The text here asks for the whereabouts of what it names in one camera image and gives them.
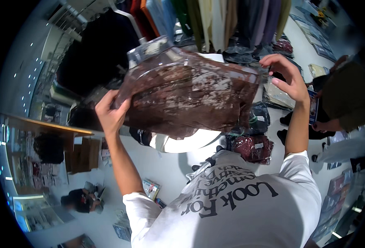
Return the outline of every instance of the light blue garment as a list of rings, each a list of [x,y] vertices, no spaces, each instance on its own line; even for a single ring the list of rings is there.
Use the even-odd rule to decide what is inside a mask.
[[[152,20],[155,23],[156,29],[159,32],[159,35],[167,35],[167,29],[165,21],[163,20],[163,10],[162,6],[158,2],[158,0],[147,0],[145,7],[148,9],[151,14]]]
[[[176,12],[174,10],[173,4],[170,0],[162,0],[163,6],[163,21],[165,23],[167,35],[172,41],[174,41],[174,26],[176,25]]]

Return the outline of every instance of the purple garment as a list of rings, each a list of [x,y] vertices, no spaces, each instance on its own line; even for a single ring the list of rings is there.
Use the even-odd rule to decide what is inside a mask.
[[[280,3],[281,0],[269,0],[267,23],[265,24],[264,36],[262,37],[264,43],[272,42],[273,35],[275,34],[278,25]]]
[[[262,7],[261,18],[258,24],[257,34],[255,35],[255,46],[258,46],[264,35],[265,24],[267,23],[269,0],[264,0],[264,6]]]

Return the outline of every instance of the white floor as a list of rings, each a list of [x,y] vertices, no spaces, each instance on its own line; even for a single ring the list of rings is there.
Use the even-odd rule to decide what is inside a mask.
[[[294,55],[296,57],[294,59],[295,62],[304,70],[305,82],[312,81],[308,64],[315,63],[319,66],[326,66],[329,68],[333,66],[333,62],[317,55],[313,46],[309,44],[304,34],[290,17],[284,32],[293,46]],[[255,102],[261,100],[261,95],[262,92],[259,90],[255,97]],[[287,129],[286,126],[280,124],[279,118],[285,116],[288,112],[272,108],[269,108],[268,110],[271,117],[271,125],[268,128],[267,136],[274,142],[272,160],[271,164],[268,166],[249,164],[256,175],[278,173],[284,157],[284,146],[277,137],[276,132],[278,130]],[[183,154],[166,154],[160,153],[151,147],[142,146],[129,136],[122,136],[121,139],[141,177],[148,178],[162,185],[158,197],[166,204],[174,200],[186,185],[188,179],[185,177],[185,174],[192,172],[191,166],[195,164],[200,165],[201,162],[215,153],[215,147],[217,145],[224,145],[224,139],[223,137],[220,137],[215,142],[196,151]],[[321,151],[322,142],[324,142],[324,140],[309,142],[309,157]],[[330,179],[340,175],[343,170],[349,168],[350,163],[344,163],[342,166],[332,170],[327,170],[327,164],[321,165],[310,162],[309,166],[315,172],[313,177],[317,182],[322,198],[324,199],[329,188]],[[69,186],[58,188],[57,190],[53,189],[52,191],[54,191],[57,197],[61,197],[62,195],[68,194],[70,190],[82,188],[85,181],[107,186],[107,195],[104,197],[106,201],[104,211],[101,215],[96,213],[72,214],[80,221],[85,233],[93,240],[96,247],[130,247],[129,242],[118,239],[112,227],[112,224],[115,222],[114,210],[118,208],[123,209],[124,205],[111,167],[105,167],[100,162],[98,169],[93,169],[91,172],[70,175]],[[359,193],[360,190],[352,191],[347,196],[344,204],[344,211],[346,211],[356,200]],[[323,246],[330,238],[330,235],[325,236],[318,244]]]

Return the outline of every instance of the olive green shirt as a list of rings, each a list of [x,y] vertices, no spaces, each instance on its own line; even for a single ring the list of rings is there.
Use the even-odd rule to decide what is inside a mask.
[[[365,124],[365,69],[349,62],[336,70],[323,87],[323,109],[339,119],[347,132]]]

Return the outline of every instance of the white t-shirt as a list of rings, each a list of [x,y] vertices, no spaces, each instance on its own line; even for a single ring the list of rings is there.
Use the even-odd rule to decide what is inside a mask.
[[[289,154],[279,176],[255,176],[239,154],[220,151],[161,210],[145,194],[123,196],[132,247],[303,247],[321,196],[307,152]]]

